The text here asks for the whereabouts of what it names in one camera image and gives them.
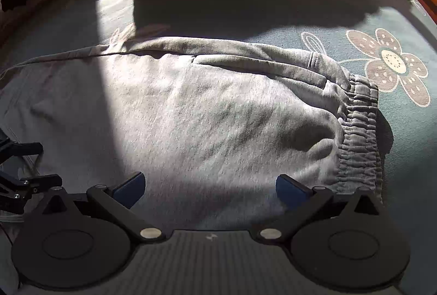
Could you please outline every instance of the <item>silver bolt head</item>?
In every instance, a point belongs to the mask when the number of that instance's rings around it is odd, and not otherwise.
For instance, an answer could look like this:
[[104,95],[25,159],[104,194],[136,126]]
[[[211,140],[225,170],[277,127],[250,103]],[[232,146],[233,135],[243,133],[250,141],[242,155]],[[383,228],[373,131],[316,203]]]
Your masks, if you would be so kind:
[[277,229],[264,229],[259,234],[264,239],[278,239],[282,236],[282,233]]
[[161,236],[162,232],[159,229],[156,229],[154,227],[149,227],[147,229],[141,230],[139,233],[141,237],[146,239],[155,239]]

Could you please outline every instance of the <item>gray cloth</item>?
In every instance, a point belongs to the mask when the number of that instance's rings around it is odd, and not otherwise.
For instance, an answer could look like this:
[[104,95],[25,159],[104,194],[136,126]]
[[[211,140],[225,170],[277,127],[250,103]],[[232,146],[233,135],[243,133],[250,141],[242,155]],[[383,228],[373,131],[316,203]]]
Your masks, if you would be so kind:
[[285,173],[381,191],[377,87],[320,53],[163,37],[34,58],[0,79],[0,127],[40,141],[31,168],[68,192],[147,177],[133,208],[164,229],[233,229],[284,212]]

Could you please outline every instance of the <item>circular mount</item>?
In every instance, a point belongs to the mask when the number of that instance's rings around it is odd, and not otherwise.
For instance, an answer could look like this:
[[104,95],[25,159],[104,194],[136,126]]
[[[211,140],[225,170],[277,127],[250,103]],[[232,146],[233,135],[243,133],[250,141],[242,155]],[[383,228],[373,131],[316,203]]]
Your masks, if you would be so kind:
[[51,190],[12,247],[12,262],[30,283],[48,289],[90,286],[116,272],[130,239],[110,222],[83,216],[65,190]]
[[409,248],[381,216],[352,213],[303,227],[291,240],[297,265],[334,290],[374,289],[405,270]]

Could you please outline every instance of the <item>brown flower print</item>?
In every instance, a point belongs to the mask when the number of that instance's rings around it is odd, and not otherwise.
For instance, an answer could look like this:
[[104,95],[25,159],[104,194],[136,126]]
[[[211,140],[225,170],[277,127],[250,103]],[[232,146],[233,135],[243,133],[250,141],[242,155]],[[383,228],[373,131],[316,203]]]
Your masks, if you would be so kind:
[[375,38],[356,30],[346,36],[357,50],[371,57],[364,70],[381,92],[392,92],[400,82],[409,98],[420,107],[431,102],[427,87],[421,78],[428,76],[428,69],[414,54],[402,52],[401,44],[383,28],[375,31]]

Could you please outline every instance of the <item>flower pattern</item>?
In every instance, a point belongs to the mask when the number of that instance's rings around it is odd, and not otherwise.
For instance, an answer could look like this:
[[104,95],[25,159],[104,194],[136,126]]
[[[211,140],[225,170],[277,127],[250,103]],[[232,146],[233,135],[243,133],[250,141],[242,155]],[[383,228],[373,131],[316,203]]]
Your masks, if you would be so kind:
[[328,55],[322,41],[315,34],[312,34],[311,32],[302,32],[301,39],[310,51]]
[[428,76],[428,69],[414,54],[403,52],[395,36],[378,28],[375,31],[376,38],[356,30],[347,31],[346,37],[357,50],[371,58],[364,70],[381,92],[394,91],[400,82],[416,105],[429,106],[430,94],[421,80]]

